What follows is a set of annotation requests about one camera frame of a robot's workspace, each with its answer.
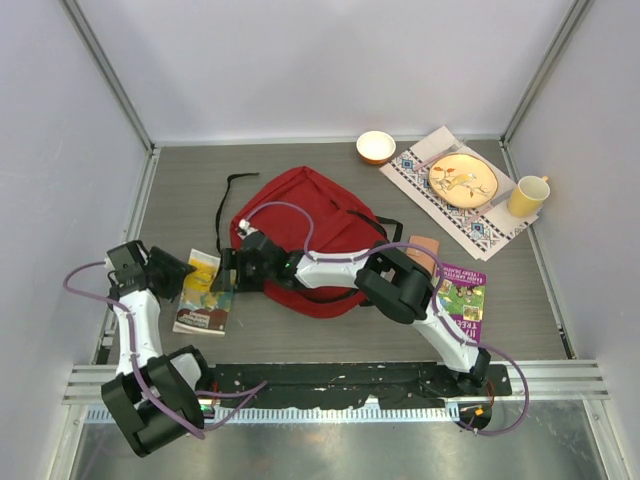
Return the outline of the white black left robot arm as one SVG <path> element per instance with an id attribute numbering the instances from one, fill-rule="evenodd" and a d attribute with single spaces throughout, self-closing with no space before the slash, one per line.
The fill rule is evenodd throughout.
<path id="1" fill-rule="evenodd" d="M 203 436 L 198 399 L 211 391 L 213 375 L 193 346 L 164 354 L 159 332 L 160 301 L 175 300 L 195 268 L 139 240 L 109 250 L 107 259 L 120 358 L 101 397 L 133 452 L 144 458 L 187 433 Z"/>

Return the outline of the red student backpack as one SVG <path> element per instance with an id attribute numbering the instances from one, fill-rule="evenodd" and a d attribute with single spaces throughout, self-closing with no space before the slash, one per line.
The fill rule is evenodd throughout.
<path id="1" fill-rule="evenodd" d="M 403 232 L 401 222 L 375 215 L 356 195 L 307 166 L 275 177 L 232 218 L 229 241 L 235 250 L 242 244 L 238 234 L 242 219 L 286 251 L 303 249 L 306 239 L 311 250 L 322 253 L 359 251 L 399 241 Z M 261 292 L 290 310 L 319 319 L 370 304 L 354 288 L 289 290 L 267 281 Z"/>

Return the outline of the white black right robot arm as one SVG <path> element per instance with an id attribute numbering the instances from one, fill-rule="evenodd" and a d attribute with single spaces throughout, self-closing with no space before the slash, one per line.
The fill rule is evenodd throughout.
<path id="1" fill-rule="evenodd" d="M 287 251 L 252 227 L 240 228 L 239 236 L 239 248 L 222 251 L 211 292 L 262 292 L 320 319 L 372 305 L 413 326 L 436 349 L 457 391 L 472 395 L 486 385 L 489 352 L 440 310 L 431 273 L 408 254 L 411 244 L 378 242 L 356 252 L 321 253 Z"/>

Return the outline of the purple treehouse book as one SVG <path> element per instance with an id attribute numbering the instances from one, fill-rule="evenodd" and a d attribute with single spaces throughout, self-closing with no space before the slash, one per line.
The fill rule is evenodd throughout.
<path id="1" fill-rule="evenodd" d="M 461 330 L 478 343 L 482 333 L 487 276 L 447 263 L 443 267 L 439 302 Z"/>

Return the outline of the yellow illustrated book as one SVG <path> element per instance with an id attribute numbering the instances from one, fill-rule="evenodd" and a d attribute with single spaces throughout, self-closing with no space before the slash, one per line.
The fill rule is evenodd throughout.
<path id="1" fill-rule="evenodd" d="M 172 331 L 224 336 L 233 294 L 211 290 L 220 259 L 192 249 L 188 264 L 195 271 L 185 277 Z"/>

